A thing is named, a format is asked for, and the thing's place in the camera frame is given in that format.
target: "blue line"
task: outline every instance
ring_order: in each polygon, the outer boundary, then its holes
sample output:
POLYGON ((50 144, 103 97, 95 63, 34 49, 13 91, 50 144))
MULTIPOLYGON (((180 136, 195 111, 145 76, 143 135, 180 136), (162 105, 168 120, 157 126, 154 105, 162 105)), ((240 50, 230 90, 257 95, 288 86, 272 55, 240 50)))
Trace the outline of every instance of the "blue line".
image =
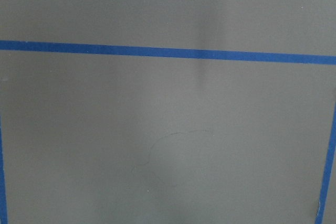
POLYGON ((0 221, 1 224, 8 224, 4 160, 2 154, 1 121, 0 121, 0 221))
POLYGON ((316 215, 315 224, 322 224, 322 221, 323 221, 323 213, 324 213, 325 204, 327 201, 332 164, 333 164, 334 156, 335 156, 335 147, 336 147, 336 105, 334 108, 334 116, 333 116, 333 121, 332 121, 332 126, 331 126, 327 157, 325 159, 325 166, 324 166, 321 193, 320 193, 320 207, 316 215))
POLYGON ((0 50, 336 65, 334 56, 0 40, 0 50))

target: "blue tape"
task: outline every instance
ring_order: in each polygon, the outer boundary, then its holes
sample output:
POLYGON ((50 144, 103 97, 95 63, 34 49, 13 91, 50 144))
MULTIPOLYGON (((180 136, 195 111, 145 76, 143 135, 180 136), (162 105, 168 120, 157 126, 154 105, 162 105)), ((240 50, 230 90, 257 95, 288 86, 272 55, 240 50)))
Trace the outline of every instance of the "blue tape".
POLYGON ((1 120, 0 120, 0 223, 8 224, 4 160, 2 155, 1 120))
MULTIPOLYGON (((265 52, 239 52, 239 51, 197 50, 197 49, 155 48, 155 47, 107 46, 107 45, 11 41, 11 40, 0 40, 0 50, 336 65, 336 57, 334 56, 273 54, 265 52)), ((318 210, 318 214, 316 216, 315 224, 322 224, 323 221, 323 214, 325 209, 325 203, 327 201, 331 170, 335 155, 335 146, 336 146, 336 107, 334 110, 332 130, 322 179, 322 187, 320 193, 320 207, 318 210)), ((3 158, 1 148, 1 125, 0 125, 0 196, 1 196, 0 217, 2 220, 1 224, 7 224, 5 181, 4 181, 3 158)))
POLYGON ((273 54, 265 52, 238 52, 156 47, 128 47, 53 42, 0 40, 0 50, 68 52, 77 54, 131 55, 172 58, 243 60, 284 63, 336 65, 336 57, 316 55, 273 54))
POLYGON ((325 166, 323 172, 322 186, 320 192, 320 207, 316 215, 315 224, 322 224, 325 204, 327 202, 328 188, 331 177, 332 164, 335 157, 336 147, 336 105, 334 108, 334 116, 331 126, 330 140, 328 146, 327 157, 325 159, 325 166))

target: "gray surface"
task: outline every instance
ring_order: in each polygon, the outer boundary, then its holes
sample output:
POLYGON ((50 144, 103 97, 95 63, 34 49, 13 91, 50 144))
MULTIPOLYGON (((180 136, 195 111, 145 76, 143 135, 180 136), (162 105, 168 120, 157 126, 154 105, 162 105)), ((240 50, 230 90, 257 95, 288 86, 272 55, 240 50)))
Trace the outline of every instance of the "gray surface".
MULTIPOLYGON (((336 52, 335 0, 0 3, 1 39, 336 52)), ((335 67, 0 56, 10 223, 313 223, 335 67)))

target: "vertical blue line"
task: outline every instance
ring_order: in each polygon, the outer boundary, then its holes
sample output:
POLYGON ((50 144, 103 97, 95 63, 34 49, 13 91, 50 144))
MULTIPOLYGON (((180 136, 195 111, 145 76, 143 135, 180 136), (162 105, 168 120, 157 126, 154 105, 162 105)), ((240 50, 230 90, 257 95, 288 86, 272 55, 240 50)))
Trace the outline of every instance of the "vertical blue line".
POLYGON ((324 209, 325 209, 325 203, 327 201, 327 194, 328 194, 329 182, 330 182, 330 177, 331 177, 332 164, 333 164, 334 156, 335 156, 335 147, 336 147, 336 105, 334 108, 334 116, 332 120, 327 157, 325 159, 325 166, 324 166, 321 193, 320 193, 320 207, 316 215, 315 224, 322 224, 323 222, 323 214, 324 214, 324 209))
POLYGON ((8 224, 4 160, 2 155, 1 120, 0 120, 0 224, 8 224))

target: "blue stripe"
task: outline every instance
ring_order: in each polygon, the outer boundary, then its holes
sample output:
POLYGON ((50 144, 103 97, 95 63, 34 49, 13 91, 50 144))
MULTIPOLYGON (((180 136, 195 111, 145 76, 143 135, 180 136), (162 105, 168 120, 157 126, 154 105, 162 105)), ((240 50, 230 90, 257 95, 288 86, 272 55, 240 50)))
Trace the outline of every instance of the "blue stripe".
POLYGON ((0 122, 0 220, 1 224, 8 224, 7 221, 7 205, 5 190, 5 173, 4 160, 2 155, 2 138, 1 138, 1 122, 0 122))
POLYGON ((171 58, 244 60, 284 63, 336 65, 336 57, 316 55, 273 54, 265 52, 239 52, 156 47, 128 47, 53 42, 0 40, 0 50, 68 52, 76 54, 132 55, 171 58))
POLYGON ((336 147, 336 106, 334 108, 334 116, 331 126, 329 147, 327 157, 325 159, 324 173, 322 179, 321 193, 320 193, 320 207, 315 219, 315 224, 322 224, 325 203, 327 201, 329 182, 331 177, 332 164, 335 156, 336 147))

